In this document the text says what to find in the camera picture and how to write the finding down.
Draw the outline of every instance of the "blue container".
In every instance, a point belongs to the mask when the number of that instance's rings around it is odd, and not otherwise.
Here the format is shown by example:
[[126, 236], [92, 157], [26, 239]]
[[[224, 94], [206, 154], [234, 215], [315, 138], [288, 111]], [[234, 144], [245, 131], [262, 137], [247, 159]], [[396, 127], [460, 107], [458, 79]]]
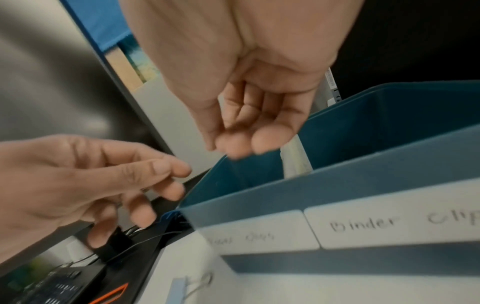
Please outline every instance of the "blue container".
[[[377, 86], [312, 115], [299, 137], [313, 173], [283, 180], [279, 151], [223, 158], [181, 210], [205, 228], [478, 178], [480, 82]], [[242, 272], [449, 275], [479, 275], [478, 257], [480, 243], [451, 241], [224, 256]]]

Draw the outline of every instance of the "blue fabric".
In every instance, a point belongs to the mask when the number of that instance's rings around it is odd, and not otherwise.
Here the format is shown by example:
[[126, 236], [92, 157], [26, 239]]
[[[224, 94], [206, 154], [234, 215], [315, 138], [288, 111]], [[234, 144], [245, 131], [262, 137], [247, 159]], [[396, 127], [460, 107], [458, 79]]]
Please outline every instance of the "blue fabric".
[[98, 48], [105, 52], [130, 35], [119, 0], [64, 0], [86, 28]]

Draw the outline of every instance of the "keyboard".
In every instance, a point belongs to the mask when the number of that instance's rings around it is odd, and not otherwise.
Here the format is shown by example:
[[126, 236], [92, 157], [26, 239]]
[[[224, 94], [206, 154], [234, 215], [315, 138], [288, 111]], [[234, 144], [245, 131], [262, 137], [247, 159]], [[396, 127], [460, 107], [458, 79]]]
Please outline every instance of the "keyboard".
[[104, 275], [103, 265], [59, 268], [11, 304], [73, 304]]

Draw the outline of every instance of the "black desk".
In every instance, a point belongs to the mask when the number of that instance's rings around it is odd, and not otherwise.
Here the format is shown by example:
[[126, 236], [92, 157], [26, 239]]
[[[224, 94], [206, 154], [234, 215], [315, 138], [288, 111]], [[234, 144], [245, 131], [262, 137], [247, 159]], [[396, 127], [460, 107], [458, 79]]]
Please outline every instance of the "black desk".
[[[171, 221], [168, 220], [162, 221], [161, 223], [153, 225], [149, 229], [132, 237], [132, 239], [134, 243], [138, 243], [151, 237], [162, 235], [166, 231], [173, 231], [170, 223]], [[126, 283], [128, 283], [128, 287], [125, 292], [118, 300], [114, 301], [113, 304], [134, 303], [142, 290], [143, 284], [145, 283], [161, 249], [191, 232], [192, 230], [189, 229], [180, 234], [167, 234], [158, 237], [158, 239], [152, 239], [136, 246], [136, 248], [132, 248], [124, 255], [117, 257], [107, 265], [106, 275], [100, 286], [92, 290], [92, 292], [86, 296], [88, 299], [86, 303], [89, 303]]]

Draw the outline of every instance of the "white label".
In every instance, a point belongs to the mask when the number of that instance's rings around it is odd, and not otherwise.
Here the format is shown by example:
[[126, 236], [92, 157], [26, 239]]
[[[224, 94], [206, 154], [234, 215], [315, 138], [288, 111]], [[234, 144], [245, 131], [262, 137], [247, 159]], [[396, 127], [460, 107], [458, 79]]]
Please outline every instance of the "white label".
[[326, 106], [331, 107], [335, 104], [335, 98], [330, 98], [326, 101]]
[[305, 210], [325, 249], [480, 240], [480, 179]]
[[203, 227], [198, 231], [222, 255], [320, 248], [300, 210]]
[[328, 70], [325, 72], [325, 77], [330, 90], [336, 89], [337, 84], [335, 83], [334, 75], [332, 74], [332, 70], [330, 70], [330, 68], [328, 68]]

